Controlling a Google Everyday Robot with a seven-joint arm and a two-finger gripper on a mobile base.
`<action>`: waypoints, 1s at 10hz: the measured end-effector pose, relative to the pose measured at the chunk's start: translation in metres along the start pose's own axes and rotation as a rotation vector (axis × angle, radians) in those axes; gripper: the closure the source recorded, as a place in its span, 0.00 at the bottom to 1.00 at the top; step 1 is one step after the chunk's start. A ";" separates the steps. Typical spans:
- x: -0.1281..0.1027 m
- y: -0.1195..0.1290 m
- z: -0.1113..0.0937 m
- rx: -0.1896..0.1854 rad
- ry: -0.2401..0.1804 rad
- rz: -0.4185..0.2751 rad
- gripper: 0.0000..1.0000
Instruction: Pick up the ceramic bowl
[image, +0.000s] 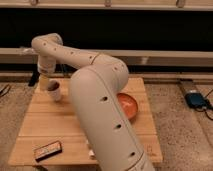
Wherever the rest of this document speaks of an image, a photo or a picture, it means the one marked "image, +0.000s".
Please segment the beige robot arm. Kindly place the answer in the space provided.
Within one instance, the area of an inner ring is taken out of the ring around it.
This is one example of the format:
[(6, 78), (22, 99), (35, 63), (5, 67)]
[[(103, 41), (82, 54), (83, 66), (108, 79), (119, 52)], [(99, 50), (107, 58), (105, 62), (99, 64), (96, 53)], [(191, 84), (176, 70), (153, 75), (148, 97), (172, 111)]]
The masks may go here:
[(119, 104), (126, 86), (126, 64), (103, 53), (67, 47), (57, 33), (35, 37), (38, 71), (50, 75), (61, 61), (76, 69), (69, 99), (102, 171), (155, 171)]

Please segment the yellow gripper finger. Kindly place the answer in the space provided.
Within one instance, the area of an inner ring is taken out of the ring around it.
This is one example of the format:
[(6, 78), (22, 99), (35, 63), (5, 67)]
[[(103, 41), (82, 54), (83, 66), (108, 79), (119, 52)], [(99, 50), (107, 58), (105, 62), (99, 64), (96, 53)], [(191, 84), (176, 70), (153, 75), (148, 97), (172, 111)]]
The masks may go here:
[(39, 87), (41, 91), (46, 91), (49, 84), (49, 77), (41, 74), (39, 76)]

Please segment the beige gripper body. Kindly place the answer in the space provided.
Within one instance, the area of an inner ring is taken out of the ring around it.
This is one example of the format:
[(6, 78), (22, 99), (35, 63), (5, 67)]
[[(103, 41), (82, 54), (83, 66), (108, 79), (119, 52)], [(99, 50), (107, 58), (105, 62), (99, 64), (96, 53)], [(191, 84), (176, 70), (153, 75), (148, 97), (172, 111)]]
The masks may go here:
[(56, 60), (49, 57), (39, 56), (37, 68), (38, 72), (41, 74), (52, 74), (55, 72)]

